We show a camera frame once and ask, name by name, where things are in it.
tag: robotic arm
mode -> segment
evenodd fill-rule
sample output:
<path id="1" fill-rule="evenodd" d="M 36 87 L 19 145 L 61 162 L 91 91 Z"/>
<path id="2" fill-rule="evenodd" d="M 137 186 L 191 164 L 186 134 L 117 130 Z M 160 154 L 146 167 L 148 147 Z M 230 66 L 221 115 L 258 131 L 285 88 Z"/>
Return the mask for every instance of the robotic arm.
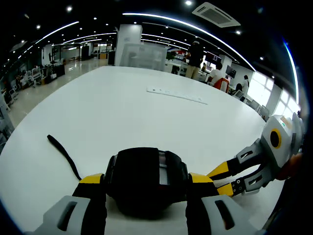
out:
<path id="1" fill-rule="evenodd" d="M 180 157 L 169 151 L 156 148 L 120 151 L 112 156 L 106 175 L 100 173 L 80 180 L 74 194 L 65 196 L 48 210 L 43 224 L 27 234 L 104 234 L 106 194 L 122 202 L 130 197 L 131 204 L 144 201 L 144 207 L 168 205 L 187 196 L 190 235 L 263 234 L 265 231 L 257 231 L 243 209 L 228 196 L 257 192 L 274 180 L 298 152 L 303 135 L 303 123 L 296 114 L 292 120 L 271 116 L 259 139 L 206 176 L 188 174 Z M 255 172 L 215 188 L 213 180 L 234 176 L 258 164 Z"/>
<path id="2" fill-rule="evenodd" d="M 292 120 L 284 116 L 271 116 L 260 139 L 240 151 L 234 159 L 220 164 L 207 176 L 219 180 L 259 164 L 255 172 L 218 188 L 219 194 L 228 196 L 258 192 L 274 180 L 283 165 L 299 151 L 303 135 L 302 119 L 295 113 Z"/>

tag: white pillar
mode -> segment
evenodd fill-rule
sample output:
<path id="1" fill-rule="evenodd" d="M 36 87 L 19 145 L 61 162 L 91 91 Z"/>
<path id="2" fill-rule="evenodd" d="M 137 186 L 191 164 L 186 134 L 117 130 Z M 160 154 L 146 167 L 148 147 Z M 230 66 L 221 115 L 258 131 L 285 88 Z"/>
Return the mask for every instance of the white pillar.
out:
<path id="1" fill-rule="evenodd" d="M 93 51 L 92 51 L 92 49 L 93 49 L 93 43 L 88 43 L 87 45 L 89 46 L 88 56 L 90 56 L 91 53 L 93 53 Z"/>
<path id="2" fill-rule="evenodd" d="M 226 74 L 227 65 L 231 66 L 232 60 L 226 55 L 220 55 L 222 58 L 221 63 L 223 65 L 221 72 Z"/>
<path id="3" fill-rule="evenodd" d="M 41 49 L 41 64 L 42 64 L 43 66 L 50 64 L 49 53 L 50 53 L 50 55 L 51 55 L 51 61 L 52 61 L 53 58 L 52 58 L 52 46 L 51 46 L 51 44 L 45 45 L 45 46 Z"/>
<path id="4" fill-rule="evenodd" d="M 280 94 L 282 92 L 282 89 L 280 89 L 277 85 L 274 84 L 273 89 L 270 93 L 268 103 L 266 104 L 266 108 L 269 110 L 269 115 L 271 116 L 280 99 Z"/>
<path id="5" fill-rule="evenodd" d="M 126 43 L 140 44 L 142 26 L 138 24 L 121 24 L 117 34 L 115 65 L 119 66 Z"/>

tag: computer monitor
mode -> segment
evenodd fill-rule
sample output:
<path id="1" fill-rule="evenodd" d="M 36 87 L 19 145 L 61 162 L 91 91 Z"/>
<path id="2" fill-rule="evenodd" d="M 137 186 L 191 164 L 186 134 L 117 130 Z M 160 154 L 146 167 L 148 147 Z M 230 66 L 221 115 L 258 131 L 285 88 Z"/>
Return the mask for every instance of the computer monitor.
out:
<path id="1" fill-rule="evenodd" d="M 228 74 L 232 78 L 235 78 L 236 71 L 231 66 L 227 65 L 226 74 Z"/>
<path id="2" fill-rule="evenodd" d="M 216 65 L 218 62 L 222 61 L 222 58 L 215 55 L 215 54 L 212 54 L 211 52 L 207 52 L 205 54 L 205 61 L 213 63 Z"/>

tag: white table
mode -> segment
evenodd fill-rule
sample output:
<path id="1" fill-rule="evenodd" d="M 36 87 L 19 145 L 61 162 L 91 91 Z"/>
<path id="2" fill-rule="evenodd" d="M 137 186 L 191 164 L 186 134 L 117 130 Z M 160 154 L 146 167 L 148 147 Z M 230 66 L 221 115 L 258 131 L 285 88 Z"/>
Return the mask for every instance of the white table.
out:
<path id="1" fill-rule="evenodd" d="M 208 105 L 148 93 L 148 86 L 200 96 Z M 251 145 L 264 125 L 247 105 L 192 79 L 154 70 L 100 67 L 58 89 L 18 125 L 0 156 L 0 199 L 22 231 L 33 231 L 50 207 L 72 195 L 78 181 L 47 140 L 48 134 L 68 151 L 81 177 L 105 172 L 112 155 L 133 147 L 172 151 L 187 164 L 188 172 L 207 174 Z M 282 186 L 274 181 L 258 194 L 234 200 L 260 229 Z M 181 234 L 187 234 L 185 206 L 185 202 L 170 206 L 167 219 L 144 221 L 122 215 L 111 199 L 106 228 L 140 234 L 141 228 L 154 226 L 156 234 L 174 235 L 178 226 Z"/>

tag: office chair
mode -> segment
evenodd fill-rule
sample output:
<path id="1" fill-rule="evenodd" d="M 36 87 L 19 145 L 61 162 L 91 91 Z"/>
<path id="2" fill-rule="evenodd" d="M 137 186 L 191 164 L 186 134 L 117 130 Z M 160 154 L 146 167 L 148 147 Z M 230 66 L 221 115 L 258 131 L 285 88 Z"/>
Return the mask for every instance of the office chair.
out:
<path id="1" fill-rule="evenodd" d="M 254 109 L 256 112 L 258 112 L 259 109 L 260 109 L 259 103 L 256 102 L 255 100 L 251 101 L 250 107 L 251 107 L 252 109 Z"/>
<path id="2" fill-rule="evenodd" d="M 214 84 L 213 87 L 221 90 L 222 92 L 228 93 L 229 81 L 225 78 L 221 78 Z"/>
<path id="3" fill-rule="evenodd" d="M 17 100 L 16 96 L 18 95 L 17 86 L 16 86 L 16 81 L 15 80 L 11 81 L 11 87 L 12 87 L 12 89 L 9 90 L 9 94 L 11 96 L 11 102 L 10 103 L 13 103 L 15 100 Z"/>
<path id="4" fill-rule="evenodd" d="M 31 74 L 32 74 L 32 81 L 34 82 L 34 86 L 35 86 L 35 84 L 41 84 L 42 76 L 41 76 L 41 72 L 40 72 L 40 67 L 32 69 Z"/>
<path id="5" fill-rule="evenodd" d="M 238 90 L 234 95 L 233 95 L 236 99 L 241 100 L 241 98 L 244 96 L 244 93 L 240 90 Z"/>

